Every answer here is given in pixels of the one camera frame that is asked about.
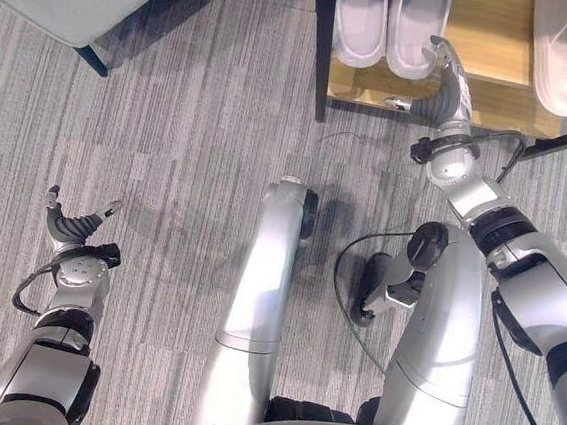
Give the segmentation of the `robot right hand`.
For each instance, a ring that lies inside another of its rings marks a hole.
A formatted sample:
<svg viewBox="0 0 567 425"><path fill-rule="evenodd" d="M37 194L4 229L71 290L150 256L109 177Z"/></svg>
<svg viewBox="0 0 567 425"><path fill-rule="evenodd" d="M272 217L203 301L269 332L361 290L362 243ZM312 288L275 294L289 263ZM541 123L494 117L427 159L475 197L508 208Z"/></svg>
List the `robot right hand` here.
<svg viewBox="0 0 567 425"><path fill-rule="evenodd" d="M440 68L441 84L436 92L423 98L389 96L384 100L388 107L403 113L424 118L437 129L457 124L470 127L472 103L469 84L463 64L447 39L430 36L434 48L436 65Z"/></svg>

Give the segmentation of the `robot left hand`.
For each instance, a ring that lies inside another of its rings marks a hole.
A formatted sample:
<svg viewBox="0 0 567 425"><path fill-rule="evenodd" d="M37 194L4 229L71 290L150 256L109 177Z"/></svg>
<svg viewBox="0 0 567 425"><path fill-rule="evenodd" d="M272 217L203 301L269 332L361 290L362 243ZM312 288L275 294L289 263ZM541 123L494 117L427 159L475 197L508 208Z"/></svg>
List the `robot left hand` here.
<svg viewBox="0 0 567 425"><path fill-rule="evenodd" d="M65 217L62 205L58 201L59 191L60 187L54 184L47 191L44 201L46 234L54 255L84 246L88 237L124 205L122 200L114 200L92 214Z"/></svg>

